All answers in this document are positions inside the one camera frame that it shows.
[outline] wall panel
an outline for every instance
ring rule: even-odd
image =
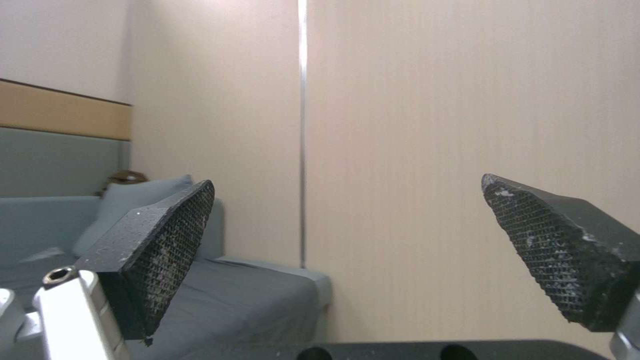
[[[494,172],[640,231],[640,3],[311,0],[307,265],[337,341],[568,324],[484,203]]]
[[[296,1],[140,1],[132,21],[132,169],[211,179],[225,252],[298,266]]]

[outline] mesh texture pad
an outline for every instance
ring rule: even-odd
[[[485,176],[483,193],[529,272],[562,315],[592,331],[613,331],[637,286],[637,267],[563,213],[567,206],[578,214],[580,207],[595,207],[496,176]]]
[[[152,334],[186,276],[209,219],[214,200],[205,186],[160,221],[154,238],[133,262],[126,276],[144,309],[144,328]]]

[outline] metal strip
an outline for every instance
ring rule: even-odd
[[[300,61],[300,267],[307,267],[307,0],[298,0]]]

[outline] gray couch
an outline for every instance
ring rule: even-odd
[[[92,196],[0,199],[0,288],[16,290],[28,307],[46,271],[75,261],[71,249],[93,222],[100,201]],[[216,199],[196,260],[154,344],[128,341],[132,359],[180,359],[198,344],[216,341],[323,340],[324,310],[331,299],[327,276],[224,256],[223,224],[223,206]],[[26,353],[36,347],[20,344],[14,356],[33,358]]]

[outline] couch cushion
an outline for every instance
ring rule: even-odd
[[[155,204],[192,184],[189,175],[141,184],[110,184],[100,202],[96,220],[80,235],[74,245],[74,254],[82,256],[129,210]]]
[[[306,277],[197,259],[175,294],[153,345],[127,341],[132,360],[181,359],[204,343],[310,341],[320,307]]]
[[[0,266],[0,288],[11,289],[24,309],[34,311],[31,300],[42,286],[42,278],[47,272],[67,265],[73,265],[76,258],[69,254],[54,254],[43,257],[33,256],[34,260],[10,266]]]

